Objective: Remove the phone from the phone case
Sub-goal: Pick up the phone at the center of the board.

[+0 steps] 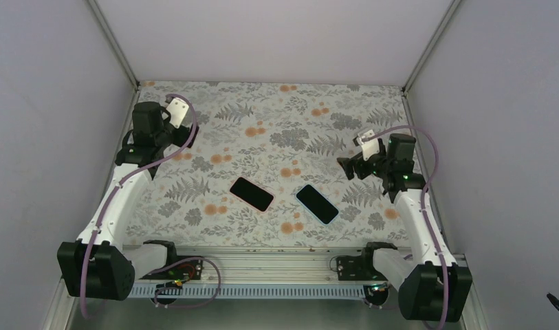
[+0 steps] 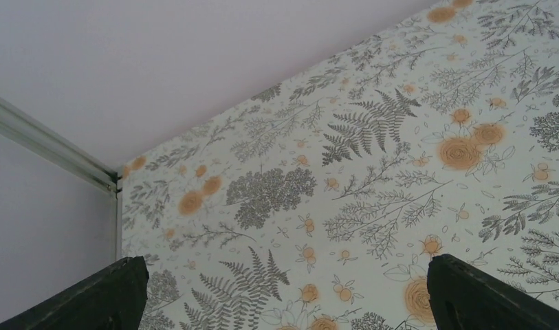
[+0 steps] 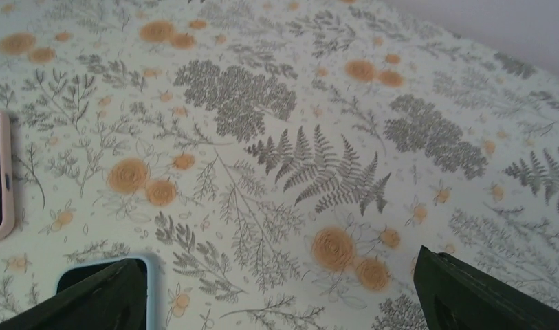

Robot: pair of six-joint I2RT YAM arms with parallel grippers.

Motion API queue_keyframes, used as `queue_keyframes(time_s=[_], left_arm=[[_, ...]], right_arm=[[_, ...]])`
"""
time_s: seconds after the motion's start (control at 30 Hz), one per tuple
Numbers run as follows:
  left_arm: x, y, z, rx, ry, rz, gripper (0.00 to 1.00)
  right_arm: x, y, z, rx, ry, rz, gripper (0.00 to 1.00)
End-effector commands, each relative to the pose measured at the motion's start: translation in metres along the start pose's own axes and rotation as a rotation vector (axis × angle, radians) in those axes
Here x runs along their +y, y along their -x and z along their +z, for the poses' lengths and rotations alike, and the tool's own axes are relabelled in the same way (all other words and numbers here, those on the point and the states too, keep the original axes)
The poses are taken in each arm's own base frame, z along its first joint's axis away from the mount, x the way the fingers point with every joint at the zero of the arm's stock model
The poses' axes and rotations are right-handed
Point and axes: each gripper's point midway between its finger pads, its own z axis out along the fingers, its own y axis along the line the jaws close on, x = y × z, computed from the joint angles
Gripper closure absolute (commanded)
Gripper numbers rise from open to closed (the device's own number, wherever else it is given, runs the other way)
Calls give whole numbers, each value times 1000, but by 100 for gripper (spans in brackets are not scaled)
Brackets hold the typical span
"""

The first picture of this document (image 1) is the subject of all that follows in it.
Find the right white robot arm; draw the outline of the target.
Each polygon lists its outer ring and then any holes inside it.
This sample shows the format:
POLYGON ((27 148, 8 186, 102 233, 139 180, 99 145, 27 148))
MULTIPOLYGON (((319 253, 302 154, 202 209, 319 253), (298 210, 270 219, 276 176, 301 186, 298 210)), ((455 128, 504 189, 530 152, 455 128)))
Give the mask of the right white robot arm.
POLYGON ((472 275, 448 249, 430 205, 428 185, 414 171, 416 139, 392 133, 388 143, 372 130, 354 143, 362 150, 338 163, 348 179, 375 175, 384 194, 404 222, 411 257, 392 243, 372 242, 362 251, 360 271, 369 280, 385 281, 397 290, 401 314, 407 320, 458 322, 472 285, 472 275))

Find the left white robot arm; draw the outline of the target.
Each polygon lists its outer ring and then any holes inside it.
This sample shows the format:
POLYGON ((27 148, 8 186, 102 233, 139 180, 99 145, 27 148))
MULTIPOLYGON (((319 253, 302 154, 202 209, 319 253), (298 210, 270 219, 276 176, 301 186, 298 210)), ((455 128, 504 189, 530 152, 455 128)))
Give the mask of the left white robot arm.
POLYGON ((161 278, 179 269, 176 249, 170 242, 151 240, 132 252, 124 252, 126 229, 134 208, 159 166, 190 148, 197 137, 197 114, 181 96, 158 102, 137 103, 132 127, 122 139, 111 183, 85 229, 72 242, 63 242, 57 260, 68 294, 82 299, 124 300, 137 279, 154 271, 161 278))

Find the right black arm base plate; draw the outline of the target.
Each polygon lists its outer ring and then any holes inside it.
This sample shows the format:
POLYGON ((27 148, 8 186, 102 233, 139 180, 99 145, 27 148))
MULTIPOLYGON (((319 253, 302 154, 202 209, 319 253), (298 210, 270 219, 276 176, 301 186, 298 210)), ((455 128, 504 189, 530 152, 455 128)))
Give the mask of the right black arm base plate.
POLYGON ((361 256, 337 256, 336 273, 339 281, 373 281, 377 279, 361 256))

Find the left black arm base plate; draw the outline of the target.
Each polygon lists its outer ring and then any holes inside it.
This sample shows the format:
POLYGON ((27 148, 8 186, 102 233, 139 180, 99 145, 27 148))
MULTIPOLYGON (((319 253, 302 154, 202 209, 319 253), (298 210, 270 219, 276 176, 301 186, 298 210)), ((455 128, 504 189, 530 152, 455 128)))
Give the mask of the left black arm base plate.
POLYGON ((156 274, 148 274, 143 276, 143 280, 157 280, 157 281, 189 281, 200 280, 202 268, 204 267, 201 259, 185 261, 175 267, 169 268, 164 272, 156 274))

